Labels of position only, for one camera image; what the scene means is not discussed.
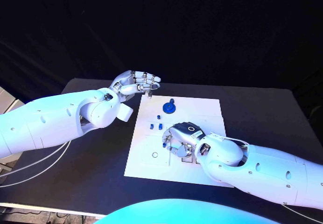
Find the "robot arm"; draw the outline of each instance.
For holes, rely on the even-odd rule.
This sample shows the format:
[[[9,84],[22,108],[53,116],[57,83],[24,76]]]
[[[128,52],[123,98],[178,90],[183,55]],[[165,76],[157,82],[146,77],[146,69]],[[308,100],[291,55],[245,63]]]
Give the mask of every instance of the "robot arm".
[[[162,142],[175,139],[181,146],[167,147],[178,157],[194,154],[206,175],[239,190],[279,204],[323,210],[323,165],[246,142],[237,146],[226,137],[204,135],[193,123],[170,127]]]
[[[151,97],[158,82],[154,75],[126,71],[116,76],[109,88],[35,99],[0,115],[0,158],[67,142],[106,127],[115,117],[128,121],[132,109],[121,102],[136,92]]]

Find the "white paper sheet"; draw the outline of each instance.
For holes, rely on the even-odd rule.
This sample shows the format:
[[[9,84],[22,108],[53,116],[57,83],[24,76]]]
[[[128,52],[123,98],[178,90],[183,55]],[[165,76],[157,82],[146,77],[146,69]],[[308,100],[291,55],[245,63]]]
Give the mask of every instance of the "white paper sheet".
[[[171,98],[175,111],[165,114],[161,107]],[[181,122],[191,122],[200,126],[206,135],[213,131],[224,136],[219,100],[168,96],[152,96],[148,99],[142,95],[123,176],[232,187],[210,180],[193,156],[181,160],[162,148],[162,132],[172,124]]]

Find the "black table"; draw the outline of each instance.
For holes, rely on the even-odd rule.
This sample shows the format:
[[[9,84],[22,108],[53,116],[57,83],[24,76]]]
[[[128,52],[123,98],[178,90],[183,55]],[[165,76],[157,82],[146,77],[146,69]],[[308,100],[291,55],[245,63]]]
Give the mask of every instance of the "black table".
[[[61,93],[95,90],[109,84],[110,81],[105,80],[73,79]],[[161,84],[154,94],[219,99],[229,137],[276,148],[323,164],[323,148],[289,90]],[[237,189],[123,177],[139,99],[136,94],[125,102],[133,109],[129,121],[115,119],[106,128],[93,130],[74,139],[61,159],[40,176],[22,184],[0,189],[0,203],[109,214],[146,200],[184,198],[230,206],[281,223],[312,223],[281,205]],[[24,152],[14,168],[43,158],[56,148]],[[59,154],[60,152],[27,170],[8,176],[4,184],[38,173]],[[292,208],[323,221],[323,211]]]

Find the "robotic hand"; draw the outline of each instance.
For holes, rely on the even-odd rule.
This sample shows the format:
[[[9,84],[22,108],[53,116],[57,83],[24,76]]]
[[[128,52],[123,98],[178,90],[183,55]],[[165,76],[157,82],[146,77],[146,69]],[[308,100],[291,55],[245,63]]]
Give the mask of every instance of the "robotic hand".
[[[33,100],[0,115],[0,158],[31,149],[56,146],[106,127],[115,117],[128,121],[132,109],[121,102],[136,92],[159,87],[154,75],[126,71],[109,88],[67,93]]]
[[[211,132],[206,135],[190,122],[178,123],[164,131],[162,143],[170,144],[171,139],[181,146],[168,146],[167,150],[178,157],[193,154],[214,181],[273,203],[323,210],[323,165]]]

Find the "white cable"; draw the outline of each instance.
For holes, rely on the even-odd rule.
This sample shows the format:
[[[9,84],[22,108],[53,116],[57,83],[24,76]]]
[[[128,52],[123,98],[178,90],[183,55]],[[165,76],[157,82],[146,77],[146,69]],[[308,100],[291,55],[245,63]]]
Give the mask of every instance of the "white cable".
[[[0,175],[0,177],[5,176],[5,175],[8,175],[8,174],[12,174],[12,173],[15,173],[15,172],[18,172],[20,170],[25,169],[27,167],[33,166],[34,164],[37,164],[38,162],[41,162],[43,160],[46,160],[46,159],[47,159],[47,158],[48,158],[48,157],[50,157],[50,156],[51,156],[51,155],[53,155],[53,154],[63,148],[64,145],[66,145],[66,142],[64,142],[63,145],[59,147],[59,149],[56,149],[56,151],[54,151],[51,154],[48,154],[43,159],[37,160],[34,163],[31,163],[30,165],[21,167],[20,169],[15,169],[14,171],[11,171],[11,172],[8,172],[8,173]]]
[[[302,217],[308,218],[309,220],[315,221],[317,223],[321,223],[321,224],[323,224],[323,222],[320,222],[320,221],[317,221],[315,219],[312,219],[312,218],[304,216],[301,213],[298,213],[296,211],[294,211],[292,209],[289,209],[285,205],[282,205],[282,206],[283,206],[289,211],[292,211],[294,213],[296,213],[299,216],[302,216]]]
[[[64,154],[64,152],[66,152],[66,150],[67,150],[67,148],[69,148],[69,144],[70,144],[70,141],[69,141],[69,143],[67,143],[67,146],[66,146],[66,148],[64,148],[64,150],[63,150],[63,152],[61,152],[61,155]],[[11,185],[15,185],[15,184],[18,184],[18,183],[22,183],[22,182],[25,182],[25,181],[28,181],[31,178],[34,178],[35,176],[38,176],[51,166],[53,166],[53,164],[59,161],[59,159],[60,159],[60,157],[61,157],[61,155],[59,156],[59,158],[56,159],[56,161],[51,163],[51,165],[38,173],[38,174],[35,174],[34,176],[31,176],[28,179],[25,179],[24,181],[20,181],[20,182],[17,182],[17,183],[11,183],[11,184],[8,184],[8,185],[2,185],[2,186],[0,186],[0,188],[4,188],[4,187],[8,187],[8,186],[11,186]]]
[[[217,137],[223,138],[223,139],[229,139],[229,140],[239,141],[239,142],[242,142],[245,145],[247,145],[247,144],[249,144],[247,142],[245,142],[245,141],[242,141],[242,140],[239,140],[239,139],[232,139],[232,138],[224,137],[224,136],[221,136],[221,135],[219,135],[219,134],[216,134],[216,133],[211,133],[211,134],[213,134],[213,135],[216,135]]]

